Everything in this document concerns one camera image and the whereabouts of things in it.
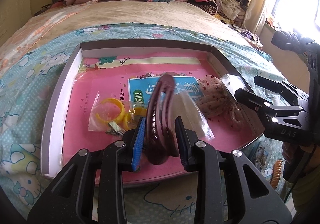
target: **plastic packaging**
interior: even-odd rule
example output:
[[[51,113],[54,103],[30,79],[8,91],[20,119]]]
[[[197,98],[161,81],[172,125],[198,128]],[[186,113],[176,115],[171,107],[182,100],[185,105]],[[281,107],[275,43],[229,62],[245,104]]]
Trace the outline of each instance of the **plastic packaging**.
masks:
[[[208,141],[214,139],[207,120],[185,90],[173,97],[170,120],[175,138],[175,119],[178,116],[181,117],[185,129],[195,131],[200,140]]]
[[[233,85],[232,79],[235,79],[233,75],[224,75],[221,79],[227,81],[228,85]],[[245,87],[242,80],[239,86],[239,77],[234,81],[236,90],[240,87]],[[204,97],[196,101],[200,111],[206,118],[215,117],[218,115],[224,115],[227,120],[231,120],[230,125],[235,130],[240,130],[244,118],[241,114],[240,108],[237,106],[237,102],[233,95],[228,91],[228,88],[224,83],[214,76],[204,76],[198,80],[199,86],[204,94]]]
[[[249,159],[260,172],[264,172],[271,159],[271,155],[272,150],[270,146],[266,141],[261,141],[252,148]]]
[[[146,116],[147,107],[133,101],[120,101],[116,98],[103,98],[97,93],[90,117],[89,131],[123,135],[136,128],[140,116]]]

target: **pink paper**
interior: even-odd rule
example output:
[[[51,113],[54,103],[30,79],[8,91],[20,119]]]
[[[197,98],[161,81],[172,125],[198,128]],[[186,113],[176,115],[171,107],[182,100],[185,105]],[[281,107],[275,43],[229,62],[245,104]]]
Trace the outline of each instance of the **pink paper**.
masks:
[[[105,149],[109,144],[117,140],[117,137],[106,135],[103,132],[88,131],[88,122],[94,99],[99,92],[102,98],[120,98],[121,92],[124,93],[124,101],[129,100],[128,79],[145,75],[148,72],[162,74],[163,72],[185,73],[187,76],[201,78],[205,75],[218,77],[203,53],[155,53],[152,55],[131,56],[130,58],[147,58],[150,56],[164,57],[197,57],[199,65],[177,65],[177,64],[132,64],[125,63],[116,68],[93,70],[88,68],[87,72],[79,74],[71,93],[68,107],[67,119],[65,124],[63,139],[63,164],[65,165],[78,150],[86,148],[89,151]],[[95,64],[97,59],[87,59],[86,64]],[[216,149],[224,152],[231,152],[239,149],[255,137],[249,126],[237,132],[229,127],[223,116],[215,117],[208,124],[215,136],[209,143]],[[144,157],[141,161],[141,170],[138,173],[123,173],[124,184],[142,184],[146,182],[159,181],[170,177],[184,174],[180,158],[170,157],[162,165],[152,165]]]

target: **black clamp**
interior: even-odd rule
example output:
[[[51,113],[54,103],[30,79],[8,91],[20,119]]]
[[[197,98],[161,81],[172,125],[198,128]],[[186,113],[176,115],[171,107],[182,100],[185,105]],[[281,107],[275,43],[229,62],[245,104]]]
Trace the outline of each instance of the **black clamp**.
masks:
[[[310,146],[313,142],[320,143],[310,131],[308,95],[305,92],[285,81],[278,82],[260,76],[255,76],[254,83],[278,93],[290,104],[273,105],[244,89],[235,91],[235,98],[239,103],[257,112],[265,127],[266,137],[303,146]]]
[[[133,171],[132,149],[137,130],[125,132],[105,150],[80,150],[59,172],[28,216],[32,224],[97,223],[92,220],[96,171],[101,169],[98,223],[126,224],[122,171]],[[289,224],[291,214],[278,194],[239,150],[216,151],[176,119],[181,163],[198,172],[196,224]],[[228,220],[224,221],[221,191],[224,172]]]

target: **plastic bag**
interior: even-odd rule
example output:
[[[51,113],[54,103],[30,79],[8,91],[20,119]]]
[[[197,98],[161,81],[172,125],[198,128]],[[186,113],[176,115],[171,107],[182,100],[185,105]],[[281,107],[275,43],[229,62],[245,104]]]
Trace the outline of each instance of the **plastic bag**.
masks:
[[[178,116],[181,117],[185,129],[195,131],[200,140],[209,141],[214,139],[207,120],[185,90],[173,96],[170,120],[175,138],[175,119]]]
[[[238,85],[239,77],[237,80],[230,82],[233,77],[236,76],[226,74],[221,79],[225,79],[230,85],[234,83],[236,89],[244,86],[242,80],[240,82],[243,86]],[[196,104],[204,116],[206,118],[211,118],[223,114],[227,120],[231,120],[230,126],[233,129],[241,129],[244,124],[244,118],[241,114],[241,110],[237,106],[236,100],[230,94],[222,81],[214,76],[208,75],[199,79],[198,83],[204,97],[200,98]]]
[[[147,106],[116,98],[102,98],[99,93],[94,100],[90,117],[89,131],[123,135],[125,131],[136,128],[140,116],[146,116]]]

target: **orange coiled cord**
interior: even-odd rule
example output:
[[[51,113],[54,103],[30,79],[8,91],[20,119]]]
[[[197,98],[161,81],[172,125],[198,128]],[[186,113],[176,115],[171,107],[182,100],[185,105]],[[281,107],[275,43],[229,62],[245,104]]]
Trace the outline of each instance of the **orange coiled cord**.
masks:
[[[270,184],[274,189],[276,189],[279,184],[280,177],[281,177],[281,169],[282,169],[282,160],[277,160],[273,166],[272,179],[270,181]]]

